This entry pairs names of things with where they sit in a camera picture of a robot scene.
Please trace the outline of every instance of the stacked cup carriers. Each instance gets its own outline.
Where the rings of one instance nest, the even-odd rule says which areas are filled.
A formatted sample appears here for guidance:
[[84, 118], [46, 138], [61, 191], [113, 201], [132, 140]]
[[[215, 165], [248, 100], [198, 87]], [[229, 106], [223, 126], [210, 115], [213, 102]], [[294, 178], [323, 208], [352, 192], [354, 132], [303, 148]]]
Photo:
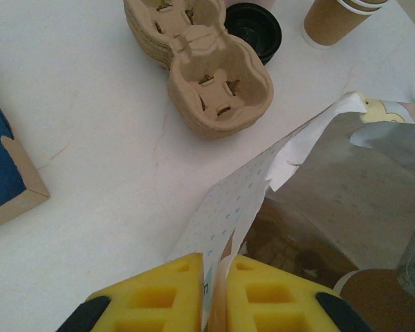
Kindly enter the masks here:
[[388, 0], [315, 0], [304, 19], [303, 37], [312, 47], [327, 48], [378, 12]]
[[141, 48], [170, 70], [168, 93], [188, 127], [202, 138], [253, 125], [273, 98], [254, 50], [224, 27], [223, 0], [124, 0]]

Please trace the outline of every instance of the white marble table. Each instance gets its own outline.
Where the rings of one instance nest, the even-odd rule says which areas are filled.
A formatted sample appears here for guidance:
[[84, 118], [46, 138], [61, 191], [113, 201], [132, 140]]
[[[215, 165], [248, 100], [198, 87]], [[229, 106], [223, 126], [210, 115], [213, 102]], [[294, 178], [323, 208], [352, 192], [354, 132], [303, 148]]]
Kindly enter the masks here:
[[275, 98], [233, 137], [194, 137], [120, 0], [0, 0], [0, 105], [51, 199], [0, 227], [0, 331], [54, 331], [90, 293], [161, 264], [211, 184], [354, 89], [410, 101], [415, 26], [392, 0], [338, 45], [278, 1]]

